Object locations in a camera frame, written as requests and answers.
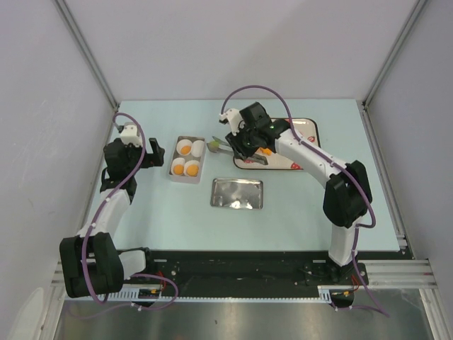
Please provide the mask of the metal tongs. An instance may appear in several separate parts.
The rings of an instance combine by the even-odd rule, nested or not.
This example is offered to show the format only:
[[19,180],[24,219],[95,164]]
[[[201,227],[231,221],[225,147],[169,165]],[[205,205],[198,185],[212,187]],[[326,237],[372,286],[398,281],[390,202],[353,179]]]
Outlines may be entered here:
[[227,142],[225,142],[224,140],[221,140],[219,139],[218,137],[215,137],[213,136],[212,137],[212,140],[211,141],[215,141],[218,145],[219,145],[219,149],[217,152],[213,152],[213,153],[219,153],[219,154],[227,154],[229,156],[232,156],[234,159],[239,159],[245,163],[251,163],[251,161],[248,161],[247,158],[245,159],[242,159],[242,158],[235,158],[234,157],[234,153],[233,153],[233,150],[232,148],[229,146],[229,144]]

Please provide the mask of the yellow round waffle cookie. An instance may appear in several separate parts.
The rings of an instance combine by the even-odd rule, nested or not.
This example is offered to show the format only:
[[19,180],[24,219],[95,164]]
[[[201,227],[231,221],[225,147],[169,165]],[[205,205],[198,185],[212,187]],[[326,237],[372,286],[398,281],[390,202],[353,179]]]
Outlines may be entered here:
[[176,176],[181,176],[184,174],[184,166],[181,164],[177,164],[173,167],[173,174]]

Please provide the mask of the green round cookie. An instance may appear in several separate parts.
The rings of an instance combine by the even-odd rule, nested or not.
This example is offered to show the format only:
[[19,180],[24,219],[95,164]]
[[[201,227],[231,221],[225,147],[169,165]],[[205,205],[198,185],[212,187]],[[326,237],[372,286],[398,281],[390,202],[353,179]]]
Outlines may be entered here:
[[211,152],[217,152],[219,149],[219,145],[215,141],[208,142],[207,147]]

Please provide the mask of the white rectangular tin box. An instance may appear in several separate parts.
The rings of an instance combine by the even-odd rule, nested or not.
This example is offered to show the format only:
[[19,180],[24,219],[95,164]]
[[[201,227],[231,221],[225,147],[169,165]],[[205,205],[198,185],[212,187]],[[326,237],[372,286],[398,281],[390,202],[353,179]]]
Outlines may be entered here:
[[168,174],[179,183],[198,184],[205,160],[206,140],[203,137],[178,136],[171,153]]

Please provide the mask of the orange sandwich cookie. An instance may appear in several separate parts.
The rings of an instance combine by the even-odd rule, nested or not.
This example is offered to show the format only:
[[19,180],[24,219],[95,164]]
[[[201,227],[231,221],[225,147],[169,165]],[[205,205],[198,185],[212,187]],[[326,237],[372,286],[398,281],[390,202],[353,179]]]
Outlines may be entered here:
[[191,164],[187,167],[186,173],[188,176],[196,177],[199,172],[199,167],[196,164]]

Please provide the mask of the silver tin lid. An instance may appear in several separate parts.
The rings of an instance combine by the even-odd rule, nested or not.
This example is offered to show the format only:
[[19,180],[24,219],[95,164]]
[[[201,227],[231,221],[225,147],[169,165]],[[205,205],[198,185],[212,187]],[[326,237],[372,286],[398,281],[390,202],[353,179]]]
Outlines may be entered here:
[[263,182],[242,178],[216,178],[212,182],[210,205],[235,210],[261,210]]

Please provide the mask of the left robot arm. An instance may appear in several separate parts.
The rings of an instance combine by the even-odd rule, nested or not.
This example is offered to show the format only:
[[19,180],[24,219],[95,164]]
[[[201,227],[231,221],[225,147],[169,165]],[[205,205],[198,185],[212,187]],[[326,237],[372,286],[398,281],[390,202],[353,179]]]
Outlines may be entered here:
[[[151,252],[148,248],[117,250],[113,242],[113,235],[137,190],[131,171],[138,161],[142,162],[142,169],[164,165],[165,149],[155,138],[150,138],[149,144],[150,154],[140,146],[127,143],[123,137],[104,146],[107,166],[101,174],[101,209],[76,236],[64,238],[59,245],[69,297],[88,297],[91,291],[98,295],[117,293],[130,276],[141,283],[155,278],[156,265],[149,261]],[[86,255],[92,290],[85,281],[82,254]]]

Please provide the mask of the orange fish cookie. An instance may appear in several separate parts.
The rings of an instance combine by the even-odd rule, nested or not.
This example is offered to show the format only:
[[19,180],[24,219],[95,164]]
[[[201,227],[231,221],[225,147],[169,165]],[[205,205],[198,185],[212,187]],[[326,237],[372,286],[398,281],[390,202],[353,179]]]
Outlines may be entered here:
[[261,152],[267,156],[270,156],[273,152],[268,148],[261,148]]

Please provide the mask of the white paper cup near left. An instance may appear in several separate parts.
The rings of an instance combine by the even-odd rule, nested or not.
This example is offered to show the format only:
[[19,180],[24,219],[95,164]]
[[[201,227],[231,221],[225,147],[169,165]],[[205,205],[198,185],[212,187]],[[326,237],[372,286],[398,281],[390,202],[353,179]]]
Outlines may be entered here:
[[186,176],[186,159],[183,157],[175,158],[171,163],[171,174],[173,176]]

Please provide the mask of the white paper cup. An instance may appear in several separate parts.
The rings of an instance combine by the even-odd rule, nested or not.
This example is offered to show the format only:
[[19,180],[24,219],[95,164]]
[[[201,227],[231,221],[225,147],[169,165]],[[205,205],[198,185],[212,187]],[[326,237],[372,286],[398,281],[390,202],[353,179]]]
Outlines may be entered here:
[[173,176],[186,176],[186,159],[183,157],[175,158],[171,163],[171,174]]
[[195,158],[200,158],[203,154],[203,150],[205,148],[205,141],[204,140],[196,140],[192,143],[191,148],[191,155]]
[[185,163],[184,174],[189,177],[197,177],[200,172],[200,162],[190,160]]
[[181,156],[187,156],[191,153],[193,142],[189,139],[181,139],[176,145],[176,151]]

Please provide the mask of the white paper cup far left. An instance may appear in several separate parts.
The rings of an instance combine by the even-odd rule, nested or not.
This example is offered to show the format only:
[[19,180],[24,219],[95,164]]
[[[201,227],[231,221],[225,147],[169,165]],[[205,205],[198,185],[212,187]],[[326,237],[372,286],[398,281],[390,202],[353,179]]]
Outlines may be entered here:
[[181,156],[187,156],[191,153],[193,142],[189,139],[181,139],[176,145],[176,151]]

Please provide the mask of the white paper cup near right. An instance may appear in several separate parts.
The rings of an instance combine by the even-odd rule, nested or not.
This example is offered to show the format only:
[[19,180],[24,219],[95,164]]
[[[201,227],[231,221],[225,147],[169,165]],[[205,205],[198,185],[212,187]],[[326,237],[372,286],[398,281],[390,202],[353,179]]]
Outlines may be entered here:
[[185,163],[184,174],[189,177],[197,177],[200,172],[200,162],[190,160]]

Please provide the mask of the white paper cup far right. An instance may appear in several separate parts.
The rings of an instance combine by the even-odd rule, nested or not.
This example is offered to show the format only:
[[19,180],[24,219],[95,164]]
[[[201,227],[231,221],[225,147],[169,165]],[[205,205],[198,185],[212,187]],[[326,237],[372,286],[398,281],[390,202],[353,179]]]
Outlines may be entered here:
[[205,148],[205,141],[204,140],[196,140],[192,143],[191,148],[191,155],[195,158],[200,158],[203,154],[203,150]]

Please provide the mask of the strawberry print tray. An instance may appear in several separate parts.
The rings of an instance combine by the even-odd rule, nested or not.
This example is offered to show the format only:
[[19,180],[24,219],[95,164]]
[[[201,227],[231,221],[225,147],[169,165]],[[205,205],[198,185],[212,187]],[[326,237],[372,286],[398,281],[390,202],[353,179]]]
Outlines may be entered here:
[[[308,118],[294,118],[293,123],[296,130],[307,138],[308,141],[315,144],[317,147],[321,146],[318,127],[314,120]],[[239,159],[233,159],[233,163],[235,166],[243,170],[302,170],[300,165],[296,162],[283,157],[280,154],[272,153],[270,156],[267,156],[261,152],[261,149],[259,149],[255,154],[266,157],[268,165],[263,166],[253,162],[245,163]]]

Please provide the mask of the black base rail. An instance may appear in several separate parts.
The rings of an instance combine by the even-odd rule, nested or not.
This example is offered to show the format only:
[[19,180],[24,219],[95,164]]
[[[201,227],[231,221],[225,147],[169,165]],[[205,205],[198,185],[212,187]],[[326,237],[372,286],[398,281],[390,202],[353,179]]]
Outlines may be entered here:
[[174,294],[235,297],[292,297],[320,285],[336,290],[368,281],[363,263],[335,265],[326,251],[150,251],[142,278],[130,285],[157,285],[169,279]]

